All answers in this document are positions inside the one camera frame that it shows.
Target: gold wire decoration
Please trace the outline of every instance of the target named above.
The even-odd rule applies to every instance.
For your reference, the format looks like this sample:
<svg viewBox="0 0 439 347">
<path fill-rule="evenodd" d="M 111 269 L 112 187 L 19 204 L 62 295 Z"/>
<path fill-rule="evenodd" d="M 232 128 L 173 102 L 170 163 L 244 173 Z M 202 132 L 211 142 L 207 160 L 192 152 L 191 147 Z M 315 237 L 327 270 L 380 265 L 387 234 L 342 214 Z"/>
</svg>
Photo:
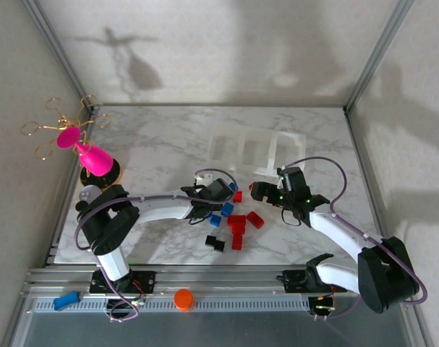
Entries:
<svg viewBox="0 0 439 347">
<path fill-rule="evenodd" d="M 82 98 L 80 100 L 80 103 L 81 103 L 81 107 L 78 110 L 76 116 L 75 117 L 67 117 L 63 112 L 60 111 L 60 108 L 59 108 L 60 106 L 62 106 L 63 100 L 61 98 L 58 98 L 58 97 L 50 98 L 46 101 L 44 106 L 48 110 L 57 112 L 57 114 L 59 115 L 59 125 L 57 127 L 53 127 L 50 125 L 41 125 L 36 121 L 28 121 L 28 122 L 23 124 L 22 128 L 20 129 L 20 132 L 23 135 L 31 136 L 32 134 L 37 132 L 39 129 L 51 129 L 51 130 L 58 130 L 61 132 L 69 127 L 81 128 L 83 126 L 86 126 L 86 125 L 92 124 L 92 123 L 95 123 L 95 125 L 97 125 L 99 128 L 102 129 L 102 128 L 105 128 L 108 125 L 110 125 L 111 122 L 113 121 L 113 117 L 111 117 L 110 114 L 103 113 L 103 114 L 98 115 L 97 117 L 95 117 L 94 119 L 92 119 L 90 121 L 85 121 L 84 123 L 81 123 L 80 114 L 81 114 L 82 110 L 84 109 L 84 107 L 86 107 L 86 105 L 88 107 L 97 105 L 98 99 L 93 94 L 87 94 L 84 98 Z M 104 122 L 103 124 L 97 124 L 99 119 L 107 119 L 108 121 L 106 123 Z M 90 148 L 92 147 L 92 142 L 86 139 L 86 131 L 85 130 L 82 133 L 84 134 L 84 138 L 82 140 L 80 140 L 80 142 L 83 145 L 89 146 L 89 148 L 88 148 L 88 152 L 89 152 Z M 56 141 L 56 138 L 51 140 L 49 143 L 43 143 L 42 145 L 37 146 L 37 148 L 34 151 L 34 156 L 37 159 L 41 159 L 41 160 L 45 160 L 45 159 L 49 158 L 54 153 L 55 141 Z M 46 147 L 49 147 L 48 154 L 46 156 L 40 156 L 40 151 Z M 77 155 L 80 155 L 76 150 L 76 146 L 73 147 L 73 152 Z"/>
</svg>

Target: white marble table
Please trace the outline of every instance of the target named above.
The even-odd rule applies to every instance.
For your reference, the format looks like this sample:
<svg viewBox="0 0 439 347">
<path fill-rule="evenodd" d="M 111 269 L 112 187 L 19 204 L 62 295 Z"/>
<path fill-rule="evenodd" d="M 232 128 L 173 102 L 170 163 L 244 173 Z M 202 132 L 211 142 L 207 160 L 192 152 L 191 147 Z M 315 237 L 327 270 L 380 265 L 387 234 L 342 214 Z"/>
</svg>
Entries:
<svg viewBox="0 0 439 347">
<path fill-rule="evenodd" d="M 340 108 L 238 108 L 207 106 L 105 106 L 114 120 L 105 129 L 94 129 L 92 140 L 110 152 L 124 168 L 121 184 L 132 194 L 167 192 L 193 183 L 193 173 L 207 166 L 210 132 L 215 122 L 230 122 L 263 129 L 305 134 L 306 155 L 323 155 L 337 160 L 346 170 L 349 186 L 338 203 L 338 211 L 355 225 L 376 232 L 367 193 L 343 112 Z M 333 199 L 341 189 L 337 168 L 321 160 L 306 163 L 304 175 L 313 194 Z M 242 251 L 231 250 L 231 232 L 223 220 L 219 228 L 209 222 L 190 226 L 186 220 L 162 220 L 136 224 L 122 247 L 133 264 L 183 265 L 287 265 L 304 263 L 330 252 L 346 253 L 326 236 L 305 225 L 285 225 L 280 210 L 253 201 L 248 185 L 257 177 L 238 175 L 244 192 L 235 213 L 254 210 L 265 220 L 257 230 L 250 224 Z M 77 184 L 62 232 L 55 263 L 94 263 L 92 254 L 74 247 L 77 225 L 74 205 Z M 224 253 L 205 246 L 214 233 L 226 242 Z"/>
</svg>

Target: blue block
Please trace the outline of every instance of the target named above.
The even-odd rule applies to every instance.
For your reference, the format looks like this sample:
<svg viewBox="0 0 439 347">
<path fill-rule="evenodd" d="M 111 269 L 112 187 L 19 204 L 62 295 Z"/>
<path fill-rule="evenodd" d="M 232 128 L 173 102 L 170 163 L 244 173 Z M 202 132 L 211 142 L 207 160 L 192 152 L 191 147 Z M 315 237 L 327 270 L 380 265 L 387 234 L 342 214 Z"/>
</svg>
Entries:
<svg viewBox="0 0 439 347">
<path fill-rule="evenodd" d="M 210 220 L 210 224 L 214 225 L 214 226 L 219 226 L 219 224 L 221 224 L 221 217 L 219 217 L 218 215 L 212 215 L 211 216 L 211 220 Z"/>
<path fill-rule="evenodd" d="M 233 211 L 234 211 L 234 206 L 231 203 L 226 202 L 222 207 L 221 214 L 224 217 L 228 217 L 229 215 L 232 214 Z"/>
<path fill-rule="evenodd" d="M 54 310 L 60 311 L 65 307 L 80 302 L 80 293 L 77 291 L 72 291 L 67 295 L 63 295 L 59 298 L 54 299 Z"/>
</svg>

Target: orange round object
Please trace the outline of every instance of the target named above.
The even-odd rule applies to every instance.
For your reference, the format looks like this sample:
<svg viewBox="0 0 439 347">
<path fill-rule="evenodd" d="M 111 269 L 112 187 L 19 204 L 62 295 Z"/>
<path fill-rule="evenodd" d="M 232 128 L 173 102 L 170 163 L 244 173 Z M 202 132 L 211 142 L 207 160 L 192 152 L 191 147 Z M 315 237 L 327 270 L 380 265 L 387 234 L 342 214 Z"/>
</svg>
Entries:
<svg viewBox="0 0 439 347">
<path fill-rule="evenodd" d="M 174 304 L 183 312 L 188 312 L 195 304 L 195 298 L 188 289 L 180 289 L 174 294 Z"/>
</svg>

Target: transparent container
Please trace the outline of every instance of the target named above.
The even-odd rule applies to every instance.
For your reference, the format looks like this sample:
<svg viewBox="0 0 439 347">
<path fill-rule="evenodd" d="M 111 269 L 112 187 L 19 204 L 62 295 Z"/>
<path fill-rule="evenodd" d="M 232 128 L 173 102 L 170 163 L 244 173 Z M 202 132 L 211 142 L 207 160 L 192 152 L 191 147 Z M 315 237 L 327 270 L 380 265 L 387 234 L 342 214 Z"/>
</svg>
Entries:
<svg viewBox="0 0 439 347">
<path fill-rule="evenodd" d="M 303 159 L 305 153 L 306 135 L 216 123 L 208 163 L 230 171 L 277 177 L 277 168 Z"/>
</svg>

